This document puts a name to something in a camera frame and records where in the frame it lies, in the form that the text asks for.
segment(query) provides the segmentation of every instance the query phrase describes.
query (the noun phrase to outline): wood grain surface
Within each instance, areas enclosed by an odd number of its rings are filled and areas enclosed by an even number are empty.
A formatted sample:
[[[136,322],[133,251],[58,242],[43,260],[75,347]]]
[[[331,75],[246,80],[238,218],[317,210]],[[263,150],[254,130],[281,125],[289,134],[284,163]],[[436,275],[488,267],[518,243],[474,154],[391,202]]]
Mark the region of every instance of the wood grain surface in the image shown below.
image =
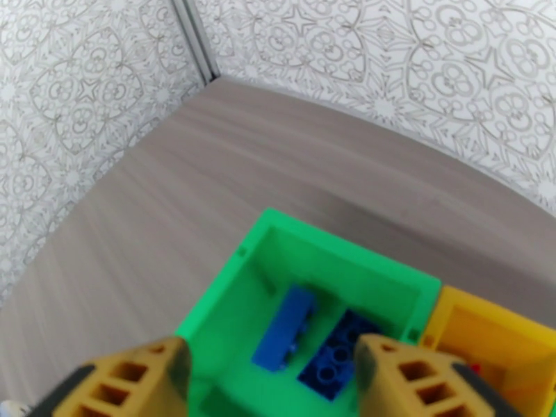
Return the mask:
[[[269,206],[556,326],[547,213],[398,134],[220,79],[28,267],[0,312],[0,396],[35,402],[77,364],[172,332]]]

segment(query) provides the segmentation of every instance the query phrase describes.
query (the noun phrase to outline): patterned wallpaper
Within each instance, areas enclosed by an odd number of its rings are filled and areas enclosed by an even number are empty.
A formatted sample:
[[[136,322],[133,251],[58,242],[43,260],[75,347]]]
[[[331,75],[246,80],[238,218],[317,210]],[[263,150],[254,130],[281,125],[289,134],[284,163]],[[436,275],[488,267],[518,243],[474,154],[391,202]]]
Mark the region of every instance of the patterned wallpaper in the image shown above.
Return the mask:
[[[556,215],[556,0],[195,0],[223,74],[363,115]]]
[[[93,183],[201,86],[170,0],[0,0],[0,305]]]

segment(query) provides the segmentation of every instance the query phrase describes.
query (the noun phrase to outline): blue lego brick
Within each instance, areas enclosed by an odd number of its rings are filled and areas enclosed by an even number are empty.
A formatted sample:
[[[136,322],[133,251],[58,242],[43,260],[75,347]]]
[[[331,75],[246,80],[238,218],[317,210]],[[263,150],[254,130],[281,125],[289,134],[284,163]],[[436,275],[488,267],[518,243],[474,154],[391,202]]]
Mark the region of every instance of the blue lego brick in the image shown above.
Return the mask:
[[[288,353],[297,349],[297,335],[306,329],[306,320],[314,312],[315,295],[293,286],[282,301],[265,336],[252,357],[252,362],[271,372],[286,367]]]
[[[346,310],[297,380],[333,401],[353,378],[353,349],[357,338],[369,333],[379,334],[381,331],[377,325]]]

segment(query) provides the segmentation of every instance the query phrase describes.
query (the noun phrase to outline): green plastic bin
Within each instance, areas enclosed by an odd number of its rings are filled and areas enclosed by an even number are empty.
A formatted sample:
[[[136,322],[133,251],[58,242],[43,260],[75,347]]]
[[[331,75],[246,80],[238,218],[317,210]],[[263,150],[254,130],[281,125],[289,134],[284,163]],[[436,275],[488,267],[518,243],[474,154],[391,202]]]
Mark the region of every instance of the green plastic bin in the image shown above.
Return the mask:
[[[292,284],[311,289],[318,310],[288,367],[270,373],[251,357]],[[354,381],[329,402],[296,377],[346,308],[416,345],[440,288],[423,272],[265,211],[176,331],[193,354],[190,416],[356,416]]]

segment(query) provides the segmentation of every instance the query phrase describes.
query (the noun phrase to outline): yellow plastic bin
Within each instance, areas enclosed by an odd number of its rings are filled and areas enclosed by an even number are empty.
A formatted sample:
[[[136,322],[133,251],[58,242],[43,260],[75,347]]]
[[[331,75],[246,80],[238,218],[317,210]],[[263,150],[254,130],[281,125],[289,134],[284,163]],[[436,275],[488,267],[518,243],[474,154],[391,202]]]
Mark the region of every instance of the yellow plastic bin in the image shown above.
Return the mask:
[[[444,286],[420,344],[464,359],[525,417],[550,415],[556,330]]]

